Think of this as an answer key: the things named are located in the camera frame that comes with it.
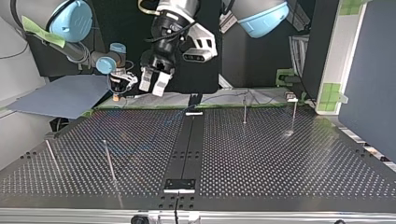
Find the green tape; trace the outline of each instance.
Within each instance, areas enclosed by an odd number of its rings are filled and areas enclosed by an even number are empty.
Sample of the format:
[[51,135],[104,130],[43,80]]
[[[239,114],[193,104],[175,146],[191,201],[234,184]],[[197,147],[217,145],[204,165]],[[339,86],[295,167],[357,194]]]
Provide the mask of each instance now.
[[287,76],[287,77],[294,77],[294,69],[278,69],[276,72],[276,85],[281,87],[281,86],[293,86],[292,83],[286,83],[279,78],[281,76]]
[[341,84],[339,83],[324,83],[319,97],[318,111],[335,111],[340,101],[340,90]]
[[42,29],[39,25],[35,24],[33,21],[28,19],[27,17],[22,16],[22,24],[23,30],[27,32],[31,32],[35,35],[40,36],[43,40],[46,40],[54,45],[57,45],[61,48],[66,44],[63,37],[55,34],[51,34],[44,29]]
[[91,109],[91,110],[85,111],[81,116],[83,118],[90,118],[92,116],[93,112],[94,112],[94,110]]
[[361,11],[361,6],[363,4],[363,0],[343,0],[340,15],[358,15]]

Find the black panel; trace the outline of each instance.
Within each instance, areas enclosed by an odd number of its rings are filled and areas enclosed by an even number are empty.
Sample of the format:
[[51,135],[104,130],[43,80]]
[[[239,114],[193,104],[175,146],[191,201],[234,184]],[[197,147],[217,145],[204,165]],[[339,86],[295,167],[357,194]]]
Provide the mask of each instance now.
[[396,1],[370,2],[351,67],[340,120],[364,141],[396,161]]
[[251,38],[236,24],[223,40],[223,75],[235,87],[274,87],[276,71],[291,68],[289,36],[297,32],[282,21],[273,32]]
[[316,2],[303,77],[307,91],[313,98],[318,97],[338,5],[339,0]]

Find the metal plate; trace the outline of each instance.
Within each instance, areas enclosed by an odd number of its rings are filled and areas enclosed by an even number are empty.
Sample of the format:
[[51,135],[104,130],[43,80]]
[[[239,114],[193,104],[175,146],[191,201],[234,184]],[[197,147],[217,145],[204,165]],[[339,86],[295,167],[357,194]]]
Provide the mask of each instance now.
[[304,108],[243,116],[206,110],[194,209],[396,212],[396,174],[327,119]]
[[[0,198],[37,198],[32,200],[34,207],[53,206],[43,203],[50,200],[61,207],[68,201],[66,207],[71,208],[82,202],[84,208],[158,209],[157,196],[163,191],[181,121],[175,110],[98,111],[53,142],[56,161],[43,148],[36,155],[32,152],[30,160],[18,161],[16,169],[3,171]],[[108,142],[117,182],[103,140]],[[106,204],[97,204],[103,199]]]

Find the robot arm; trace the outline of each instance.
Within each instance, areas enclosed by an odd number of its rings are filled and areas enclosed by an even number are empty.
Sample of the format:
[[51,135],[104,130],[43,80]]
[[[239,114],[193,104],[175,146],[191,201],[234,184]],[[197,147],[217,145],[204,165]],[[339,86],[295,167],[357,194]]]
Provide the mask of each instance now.
[[[142,8],[143,0],[138,0],[142,12],[155,16],[151,28],[153,38],[149,41],[152,48],[144,54],[148,58],[148,63],[141,64],[141,91],[149,91],[151,77],[153,73],[158,73],[159,78],[153,94],[163,96],[175,73],[176,51],[188,36],[191,37],[195,48],[183,53],[183,60],[206,63],[218,56],[215,36],[194,19],[200,1],[160,0],[157,9],[152,11]],[[267,35],[286,19],[289,13],[286,0],[223,0],[223,3],[254,38]]]
[[36,23],[46,32],[61,36],[64,46],[46,42],[72,63],[96,67],[109,75],[111,90],[122,94],[137,83],[133,74],[126,72],[126,47],[114,43],[110,52],[90,52],[81,41],[92,28],[92,10],[84,0],[2,0],[0,16],[16,29],[23,30],[22,17]]
[[160,0],[155,11],[139,8],[155,15],[151,33],[153,38],[151,50],[144,56],[147,63],[142,63],[142,80],[139,89],[149,91],[153,73],[159,78],[155,83],[153,94],[163,96],[164,90],[176,69],[176,53],[188,36],[195,45],[183,53],[183,59],[193,63],[205,63],[218,55],[215,36],[194,19],[200,5],[200,0]]

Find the white wall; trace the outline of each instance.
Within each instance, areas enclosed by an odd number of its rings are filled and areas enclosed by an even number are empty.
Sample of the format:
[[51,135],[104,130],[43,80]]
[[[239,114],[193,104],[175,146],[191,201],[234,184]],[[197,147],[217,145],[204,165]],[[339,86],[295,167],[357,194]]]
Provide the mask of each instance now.
[[[321,80],[318,105],[320,104],[320,97],[323,93],[323,85],[325,83],[339,83],[341,84],[340,93],[344,94],[345,92],[365,9],[366,5],[363,5],[358,15],[337,16],[332,33],[329,54]],[[338,115],[341,105],[341,103],[338,103],[334,112],[318,111],[318,109],[317,112],[320,115]]]
[[[0,58],[19,53],[25,48],[26,41],[1,18],[0,33]],[[30,49],[15,58],[0,60],[0,102],[44,84]]]
[[[26,41],[0,18],[0,58],[21,52]],[[0,59],[0,170],[39,145],[50,132],[50,117],[14,113],[5,106],[44,86],[30,49]]]

